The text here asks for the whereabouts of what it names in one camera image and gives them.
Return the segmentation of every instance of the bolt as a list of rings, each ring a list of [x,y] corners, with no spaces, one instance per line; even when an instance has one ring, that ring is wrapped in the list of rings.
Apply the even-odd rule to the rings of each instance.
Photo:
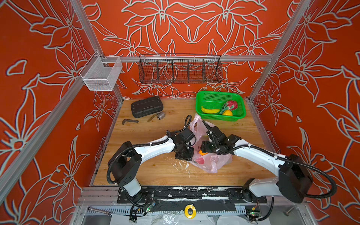
[[[294,207],[291,206],[290,208],[288,208],[286,211],[284,211],[285,216],[289,216],[290,212],[294,210]]]

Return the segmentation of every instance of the black toolbox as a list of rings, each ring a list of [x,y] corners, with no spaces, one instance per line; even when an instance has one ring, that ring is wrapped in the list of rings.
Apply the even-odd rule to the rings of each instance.
[[[149,97],[131,104],[131,112],[135,118],[161,112],[163,109],[164,106],[159,96]]]

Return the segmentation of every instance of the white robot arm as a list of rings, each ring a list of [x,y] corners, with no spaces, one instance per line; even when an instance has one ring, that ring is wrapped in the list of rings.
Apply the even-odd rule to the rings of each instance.
[[[169,152],[175,152],[177,159],[192,160],[194,154],[192,145],[196,140],[194,134],[187,128],[188,124],[180,131],[166,131],[166,136],[146,144],[132,145],[129,141],[125,142],[108,162],[108,182],[117,183],[126,189],[130,196],[134,196],[141,191],[141,186],[135,176],[139,166],[146,160]],[[310,196],[307,192],[313,180],[306,168],[314,170],[315,167],[304,164],[296,155],[292,154],[288,157],[269,152],[251,145],[236,135],[227,137],[216,126],[209,127],[205,122],[204,124],[208,129],[207,134],[210,140],[202,142],[202,152],[243,157],[274,174],[273,178],[249,179],[241,191],[245,201],[252,202],[261,196],[284,196],[290,201],[301,203],[304,197]],[[114,181],[110,179],[110,172],[115,178]],[[326,197],[333,195],[336,192],[335,182],[325,172],[320,170],[317,172],[326,176],[332,185],[332,190]]]

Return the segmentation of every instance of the lemon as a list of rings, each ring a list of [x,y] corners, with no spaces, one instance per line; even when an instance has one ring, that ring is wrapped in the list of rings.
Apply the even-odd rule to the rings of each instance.
[[[230,111],[230,110],[225,110],[223,113],[222,113],[224,116],[232,116],[233,113]]]

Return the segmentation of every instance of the red wallpaper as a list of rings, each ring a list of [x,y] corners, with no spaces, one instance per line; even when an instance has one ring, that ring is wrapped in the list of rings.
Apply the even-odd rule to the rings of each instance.
[[[117,108],[113,92],[83,86],[0,206],[0,223],[68,224]]]
[[[94,53],[68,0],[0,3],[0,175]],[[118,102],[85,86],[0,206],[1,224],[68,223]]]
[[[67,0],[6,1],[0,8],[0,175],[93,54]]]
[[[268,55],[298,0],[81,0],[105,55],[147,53]],[[124,63],[124,96],[193,98],[200,90],[250,95],[264,62],[225,63],[224,81],[202,85],[142,85],[136,63]]]
[[[255,100],[274,148],[327,171],[320,224],[360,223],[360,3],[314,0]],[[313,194],[328,181],[313,173]]]

